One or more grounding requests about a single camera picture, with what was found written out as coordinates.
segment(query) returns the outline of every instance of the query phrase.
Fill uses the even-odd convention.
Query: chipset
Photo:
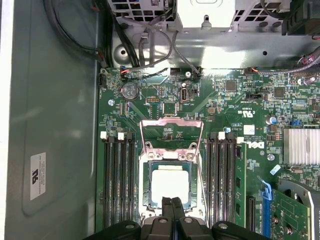
[[[237,89],[236,81],[229,80],[229,81],[225,82],[225,90],[226,91],[235,92],[236,89]]]

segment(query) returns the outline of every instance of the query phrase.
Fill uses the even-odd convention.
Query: gray metal panel
[[[66,52],[42,0],[14,6],[5,238],[82,239],[95,220],[95,61]],[[84,28],[79,9],[70,4],[60,17],[94,45],[96,15],[79,12]],[[46,192],[30,201],[30,157],[43,152]]]

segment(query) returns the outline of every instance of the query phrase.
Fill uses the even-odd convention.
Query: white label
[[[244,135],[255,135],[255,125],[243,125]]]
[[[279,164],[275,165],[274,168],[270,171],[270,173],[274,176],[279,170],[281,166]]]
[[[248,147],[249,147],[250,149],[256,149],[256,148],[264,149],[264,148],[265,148],[265,142],[264,142],[264,141],[260,141],[260,142],[247,141],[246,144],[248,144]]]
[[[46,192],[46,153],[30,157],[30,200]]]

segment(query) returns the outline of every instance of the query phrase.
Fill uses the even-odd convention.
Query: heatsink
[[[290,165],[319,165],[319,141],[320,129],[284,129],[284,163]]]

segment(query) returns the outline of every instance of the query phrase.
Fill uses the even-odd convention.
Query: blue pcie slot
[[[262,201],[262,235],[270,238],[271,221],[270,221],[271,201],[263,198]]]
[[[262,235],[267,238],[270,238],[271,232],[271,216],[270,216],[270,207],[272,201],[272,188],[271,185],[264,180],[260,179],[264,185],[264,191],[261,192],[262,196]]]

